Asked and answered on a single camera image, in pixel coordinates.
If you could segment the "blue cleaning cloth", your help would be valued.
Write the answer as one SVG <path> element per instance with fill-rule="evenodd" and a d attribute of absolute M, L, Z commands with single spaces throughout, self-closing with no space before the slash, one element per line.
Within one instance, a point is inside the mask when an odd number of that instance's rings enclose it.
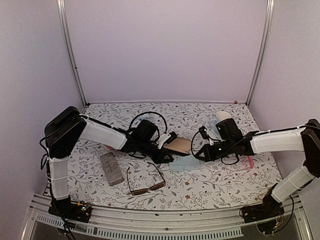
<path fill-rule="evenodd" d="M 178 157 L 169 163 L 169 169 L 174 172 L 198 170 L 199 168 L 200 161 L 192 155 Z"/>

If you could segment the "black glasses case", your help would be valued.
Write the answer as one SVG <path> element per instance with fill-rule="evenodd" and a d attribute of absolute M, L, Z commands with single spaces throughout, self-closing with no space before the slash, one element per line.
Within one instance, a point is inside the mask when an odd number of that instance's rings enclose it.
<path fill-rule="evenodd" d="M 191 153 L 192 141 L 187 138 L 177 137 L 170 143 L 165 143 L 163 147 L 171 154 L 178 156 L 188 156 Z"/>

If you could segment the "pink sunglasses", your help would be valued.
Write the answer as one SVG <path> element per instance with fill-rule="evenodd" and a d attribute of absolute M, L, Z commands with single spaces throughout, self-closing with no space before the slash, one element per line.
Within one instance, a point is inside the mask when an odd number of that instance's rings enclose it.
<path fill-rule="evenodd" d="M 243 156 L 239 160 L 240 167 L 238 171 L 249 171 L 254 168 L 254 161 L 251 156 Z"/>

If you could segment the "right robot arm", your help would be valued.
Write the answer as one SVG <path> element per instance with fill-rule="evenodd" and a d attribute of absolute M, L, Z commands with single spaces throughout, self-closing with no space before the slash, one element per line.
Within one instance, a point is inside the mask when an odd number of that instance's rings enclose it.
<path fill-rule="evenodd" d="M 304 153 L 304 162 L 264 196 L 258 208 L 262 218 L 269 218 L 286 198 L 320 176 L 320 123 L 316 119 L 297 127 L 251 131 L 246 135 L 242 134 L 233 118 L 220 121 L 216 128 L 220 140 L 212 139 L 204 126 L 199 129 L 198 133 L 209 143 L 193 154 L 196 159 L 211 162 L 229 155 L 254 156 L 281 151 Z"/>

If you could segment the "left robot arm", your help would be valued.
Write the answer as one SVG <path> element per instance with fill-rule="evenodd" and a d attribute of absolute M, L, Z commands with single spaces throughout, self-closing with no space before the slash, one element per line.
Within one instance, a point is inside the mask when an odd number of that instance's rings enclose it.
<path fill-rule="evenodd" d="M 175 132 L 165 131 L 149 120 L 125 130 L 81 114 L 74 106 L 67 107 L 44 128 L 39 145 L 45 150 L 48 180 L 51 184 L 55 209 L 63 216 L 74 213 L 74 205 L 66 200 L 68 190 L 68 160 L 78 141 L 99 143 L 127 154 L 139 153 L 155 164 L 169 163 L 173 157 L 164 149 L 165 144 L 177 138 Z"/>

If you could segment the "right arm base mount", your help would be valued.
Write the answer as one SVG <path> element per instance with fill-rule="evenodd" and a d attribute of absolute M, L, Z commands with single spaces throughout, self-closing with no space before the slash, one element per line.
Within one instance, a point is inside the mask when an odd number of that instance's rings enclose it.
<path fill-rule="evenodd" d="M 244 219 L 245 223 L 279 217 L 278 220 L 273 219 L 257 225 L 258 230 L 264 235 L 274 234 L 278 230 L 284 213 L 285 210 L 282 204 L 271 196 L 265 196 L 260 204 L 245 205 L 239 210 L 239 216 Z"/>

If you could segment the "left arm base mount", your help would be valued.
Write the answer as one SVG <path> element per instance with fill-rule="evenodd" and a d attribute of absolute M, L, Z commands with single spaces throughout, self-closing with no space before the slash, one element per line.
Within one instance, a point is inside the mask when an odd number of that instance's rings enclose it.
<path fill-rule="evenodd" d="M 72 203 L 70 199 L 52 200 L 48 213 L 62 220 L 74 220 L 82 223 L 88 223 L 91 217 L 91 206 L 85 206 L 84 204 L 78 205 Z"/>

